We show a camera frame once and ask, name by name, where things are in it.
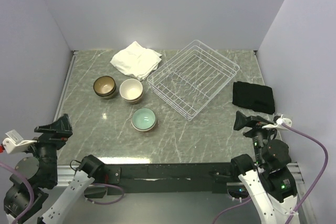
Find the black patterned bowl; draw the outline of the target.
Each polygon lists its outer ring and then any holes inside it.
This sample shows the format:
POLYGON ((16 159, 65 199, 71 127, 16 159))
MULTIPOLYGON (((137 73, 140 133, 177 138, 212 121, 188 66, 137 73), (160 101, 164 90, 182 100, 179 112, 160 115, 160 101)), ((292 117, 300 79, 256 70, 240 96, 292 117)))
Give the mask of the black patterned bowl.
POLYGON ((95 80, 93 90, 100 97, 112 95, 117 88, 115 80, 110 76, 102 76, 95 80))

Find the beige speckled bowl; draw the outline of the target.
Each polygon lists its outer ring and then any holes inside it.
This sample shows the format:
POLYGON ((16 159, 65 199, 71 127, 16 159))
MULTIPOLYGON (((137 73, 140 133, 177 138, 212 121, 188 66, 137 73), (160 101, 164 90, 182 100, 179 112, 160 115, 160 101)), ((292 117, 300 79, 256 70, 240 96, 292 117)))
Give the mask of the beige speckled bowl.
POLYGON ((119 93, 125 100, 135 100, 143 93, 143 85, 137 79, 127 79, 121 83, 119 93))

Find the red floral bowl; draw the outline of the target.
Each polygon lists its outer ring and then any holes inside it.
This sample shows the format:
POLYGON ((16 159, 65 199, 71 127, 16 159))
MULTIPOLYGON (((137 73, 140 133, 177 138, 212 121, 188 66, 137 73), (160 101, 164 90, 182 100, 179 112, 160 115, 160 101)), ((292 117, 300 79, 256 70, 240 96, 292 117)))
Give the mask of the red floral bowl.
POLYGON ((128 100, 128 99, 123 98, 123 100, 126 103, 129 103, 129 104, 137 104, 137 103, 139 103, 141 101, 142 97, 143 97, 143 93, 140 96, 138 96, 136 99, 128 100))

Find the orange bowl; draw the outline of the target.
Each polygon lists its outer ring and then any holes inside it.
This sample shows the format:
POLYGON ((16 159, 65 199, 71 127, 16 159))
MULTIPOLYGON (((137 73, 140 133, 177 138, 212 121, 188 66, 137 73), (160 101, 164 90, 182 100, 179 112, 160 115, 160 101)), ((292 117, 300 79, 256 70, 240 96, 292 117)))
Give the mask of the orange bowl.
POLYGON ((140 129, 140 128, 136 127, 133 123, 132 123, 132 126, 133 126, 133 128, 136 129, 137 131, 140 131, 140 132, 148 132, 148 131, 154 129, 154 127, 156 126, 156 122, 155 122, 153 125, 151 125, 149 128, 147 128, 147 129, 140 129))

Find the pale green ribbed bowl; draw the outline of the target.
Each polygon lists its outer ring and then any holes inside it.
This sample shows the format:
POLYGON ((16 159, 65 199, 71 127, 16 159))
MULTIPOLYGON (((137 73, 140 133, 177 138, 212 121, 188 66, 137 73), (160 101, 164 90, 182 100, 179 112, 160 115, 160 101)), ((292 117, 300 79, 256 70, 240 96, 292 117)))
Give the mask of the pale green ribbed bowl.
POLYGON ((156 122, 156 116, 151 109, 140 108, 134 112, 131 122, 140 129, 147 129, 156 122))

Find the brown bowl black interior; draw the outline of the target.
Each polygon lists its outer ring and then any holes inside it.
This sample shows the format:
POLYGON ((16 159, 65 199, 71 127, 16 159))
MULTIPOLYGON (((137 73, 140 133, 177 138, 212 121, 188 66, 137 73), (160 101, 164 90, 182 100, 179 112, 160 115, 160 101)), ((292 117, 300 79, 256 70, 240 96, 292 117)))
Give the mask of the brown bowl black interior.
POLYGON ((109 92, 109 93, 105 93, 105 94, 97 94, 97 96, 99 96, 102 99, 111 99, 113 98, 115 95, 117 94, 117 90, 114 89, 113 91, 109 92))

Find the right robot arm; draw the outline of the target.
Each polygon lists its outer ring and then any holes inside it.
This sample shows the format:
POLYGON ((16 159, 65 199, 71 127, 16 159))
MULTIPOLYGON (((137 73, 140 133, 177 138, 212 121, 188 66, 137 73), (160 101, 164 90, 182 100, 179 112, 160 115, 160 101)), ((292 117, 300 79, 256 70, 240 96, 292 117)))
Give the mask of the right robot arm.
POLYGON ((288 145, 276 138, 278 130, 272 122, 237 111, 233 129, 245 127, 249 131, 243 135, 252 139, 255 156, 232 158, 231 178, 243 183, 262 223, 299 223, 296 181, 287 166, 291 163, 288 145))

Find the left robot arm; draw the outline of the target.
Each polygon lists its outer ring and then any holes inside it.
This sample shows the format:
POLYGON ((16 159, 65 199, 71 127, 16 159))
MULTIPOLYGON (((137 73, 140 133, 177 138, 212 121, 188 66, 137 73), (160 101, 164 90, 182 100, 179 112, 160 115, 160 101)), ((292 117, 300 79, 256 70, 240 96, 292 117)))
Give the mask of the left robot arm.
MULTIPOLYGON (((67 114, 51 124, 36 127, 34 131, 40 136, 25 140, 17 131, 11 130, 1 143, 1 150, 7 154, 30 154, 14 168, 1 165, 11 173, 13 183, 4 198, 4 211, 9 223, 24 223, 41 210, 48 198, 44 189, 51 190, 58 184, 57 152, 73 134, 67 114)), ((104 163, 100 159, 93 155, 84 157, 70 185, 37 222, 62 223, 70 207, 86 188, 105 177, 104 163)))

